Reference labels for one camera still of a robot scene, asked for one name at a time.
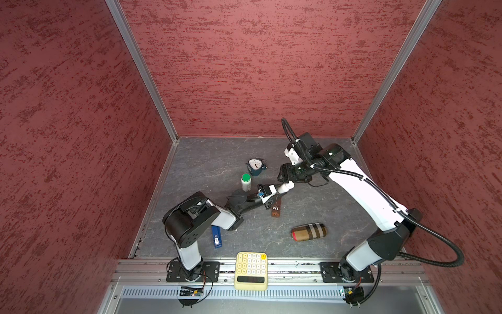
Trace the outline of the small white pill bottle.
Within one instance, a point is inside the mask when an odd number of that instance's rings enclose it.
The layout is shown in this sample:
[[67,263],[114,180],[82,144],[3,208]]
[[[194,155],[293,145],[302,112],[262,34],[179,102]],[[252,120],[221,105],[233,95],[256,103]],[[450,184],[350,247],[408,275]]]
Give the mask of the small white pill bottle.
[[289,192],[291,189],[295,187],[295,184],[292,181],[289,181],[288,183],[282,183],[281,185],[278,185],[276,187],[276,191],[278,194],[285,194]]

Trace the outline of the brown weekly pill organizer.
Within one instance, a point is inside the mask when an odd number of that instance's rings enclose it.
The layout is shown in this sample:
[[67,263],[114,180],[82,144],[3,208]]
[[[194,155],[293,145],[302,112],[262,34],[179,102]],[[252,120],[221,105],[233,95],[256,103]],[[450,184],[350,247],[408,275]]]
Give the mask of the brown weekly pill organizer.
[[281,199],[277,199],[271,206],[271,216],[279,218],[281,216]]

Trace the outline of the green capped pill bottle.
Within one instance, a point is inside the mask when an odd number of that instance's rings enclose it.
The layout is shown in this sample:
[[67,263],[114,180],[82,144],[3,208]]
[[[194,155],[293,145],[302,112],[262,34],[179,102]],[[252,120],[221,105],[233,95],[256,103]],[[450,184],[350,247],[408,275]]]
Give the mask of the green capped pill bottle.
[[252,190],[252,179],[249,173],[245,173],[241,177],[241,189],[244,192],[249,192]]

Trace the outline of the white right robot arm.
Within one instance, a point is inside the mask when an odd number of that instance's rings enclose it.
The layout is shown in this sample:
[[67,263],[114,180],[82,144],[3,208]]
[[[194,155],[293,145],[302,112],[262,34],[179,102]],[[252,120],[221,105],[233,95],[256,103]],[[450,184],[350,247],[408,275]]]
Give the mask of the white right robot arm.
[[309,183],[319,173],[347,191],[377,226],[374,234],[342,257],[341,277],[354,282],[370,265],[395,259],[414,230],[404,219],[407,209],[380,189],[342,146],[331,144],[323,148],[309,133],[288,133],[286,137],[289,144],[284,154],[290,161],[281,166],[278,180]]

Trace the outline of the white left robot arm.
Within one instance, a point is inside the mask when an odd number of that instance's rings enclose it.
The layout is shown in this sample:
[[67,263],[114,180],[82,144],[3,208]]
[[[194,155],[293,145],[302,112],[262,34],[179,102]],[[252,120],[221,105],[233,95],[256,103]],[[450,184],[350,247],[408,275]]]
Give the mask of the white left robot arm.
[[271,209],[289,188],[282,185],[258,185],[256,192],[236,190],[227,197],[226,205],[219,206],[202,192],[196,192],[162,218],[164,231],[176,247],[180,269],[189,282],[203,274],[203,258],[198,239],[212,226],[234,231],[243,223],[243,215],[264,206]]

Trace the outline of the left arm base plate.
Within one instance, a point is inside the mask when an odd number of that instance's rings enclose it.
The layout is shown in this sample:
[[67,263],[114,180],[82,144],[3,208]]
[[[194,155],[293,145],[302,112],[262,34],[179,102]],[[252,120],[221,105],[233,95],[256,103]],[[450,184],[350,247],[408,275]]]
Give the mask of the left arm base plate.
[[178,260],[172,261],[166,268],[168,283],[209,283],[217,282],[220,273],[219,262],[201,262],[194,269],[186,270]]

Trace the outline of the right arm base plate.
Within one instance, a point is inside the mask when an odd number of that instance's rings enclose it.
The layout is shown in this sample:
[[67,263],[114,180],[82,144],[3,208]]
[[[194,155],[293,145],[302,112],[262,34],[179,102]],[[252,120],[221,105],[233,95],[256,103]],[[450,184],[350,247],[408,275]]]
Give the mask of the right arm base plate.
[[339,262],[320,262],[320,274],[324,283],[373,283],[373,271],[368,266],[362,271],[340,267]]

